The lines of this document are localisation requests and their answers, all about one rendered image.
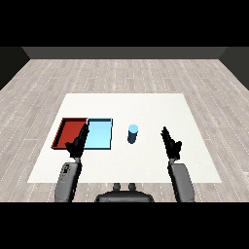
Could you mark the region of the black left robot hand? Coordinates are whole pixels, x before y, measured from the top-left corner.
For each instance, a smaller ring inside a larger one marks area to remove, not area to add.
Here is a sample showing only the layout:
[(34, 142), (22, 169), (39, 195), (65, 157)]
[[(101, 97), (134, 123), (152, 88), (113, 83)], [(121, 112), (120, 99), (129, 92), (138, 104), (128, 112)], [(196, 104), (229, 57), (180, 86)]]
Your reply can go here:
[(89, 134), (89, 125), (84, 124), (80, 130), (79, 135), (72, 143), (66, 142), (66, 150), (69, 152), (71, 158), (80, 158), (85, 149), (86, 140)]

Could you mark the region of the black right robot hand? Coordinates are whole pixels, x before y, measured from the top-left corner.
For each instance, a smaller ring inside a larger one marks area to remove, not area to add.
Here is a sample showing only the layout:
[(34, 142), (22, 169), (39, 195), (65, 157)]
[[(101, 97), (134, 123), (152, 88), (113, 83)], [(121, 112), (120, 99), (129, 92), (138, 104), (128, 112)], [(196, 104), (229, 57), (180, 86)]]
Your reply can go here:
[(180, 159), (180, 152), (182, 147), (182, 142), (177, 141), (175, 142), (167, 130), (166, 127), (164, 127), (161, 131), (161, 137), (163, 140), (163, 144), (166, 150), (166, 154), (170, 160), (178, 160)]

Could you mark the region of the red shallow open box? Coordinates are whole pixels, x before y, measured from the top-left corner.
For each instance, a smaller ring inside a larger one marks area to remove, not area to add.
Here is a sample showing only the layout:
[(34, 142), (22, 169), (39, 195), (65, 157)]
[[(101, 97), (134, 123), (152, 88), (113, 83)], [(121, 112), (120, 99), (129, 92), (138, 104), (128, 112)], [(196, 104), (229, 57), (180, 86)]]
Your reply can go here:
[(63, 118), (57, 129), (51, 148), (54, 150), (65, 150), (65, 143), (72, 143), (87, 121), (87, 118)]

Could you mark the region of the light blue shallow open box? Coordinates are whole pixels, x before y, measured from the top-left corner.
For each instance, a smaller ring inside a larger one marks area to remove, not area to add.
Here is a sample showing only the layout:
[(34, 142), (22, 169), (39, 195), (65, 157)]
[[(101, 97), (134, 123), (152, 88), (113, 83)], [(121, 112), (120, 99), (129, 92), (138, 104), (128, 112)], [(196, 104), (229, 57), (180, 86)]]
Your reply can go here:
[(112, 141), (111, 118), (88, 119), (89, 133), (85, 143), (86, 150), (110, 150)]

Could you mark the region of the small blue can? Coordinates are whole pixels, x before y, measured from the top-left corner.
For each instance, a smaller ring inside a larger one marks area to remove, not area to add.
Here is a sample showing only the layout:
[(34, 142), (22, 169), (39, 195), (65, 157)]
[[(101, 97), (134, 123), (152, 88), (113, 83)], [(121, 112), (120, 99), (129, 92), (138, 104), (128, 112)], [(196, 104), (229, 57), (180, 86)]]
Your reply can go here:
[(138, 134), (138, 126), (136, 124), (131, 124), (128, 127), (127, 142), (133, 144), (136, 141), (137, 134)]

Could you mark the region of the dark grey robot body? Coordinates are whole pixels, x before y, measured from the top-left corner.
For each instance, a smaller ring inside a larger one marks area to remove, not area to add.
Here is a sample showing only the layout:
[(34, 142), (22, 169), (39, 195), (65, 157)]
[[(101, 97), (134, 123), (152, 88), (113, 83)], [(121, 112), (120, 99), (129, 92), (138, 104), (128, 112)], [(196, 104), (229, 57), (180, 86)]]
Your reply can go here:
[(121, 184), (115, 183), (111, 192), (98, 195), (95, 202), (154, 202), (154, 198), (138, 192), (134, 183), (128, 184), (127, 191), (122, 191)]

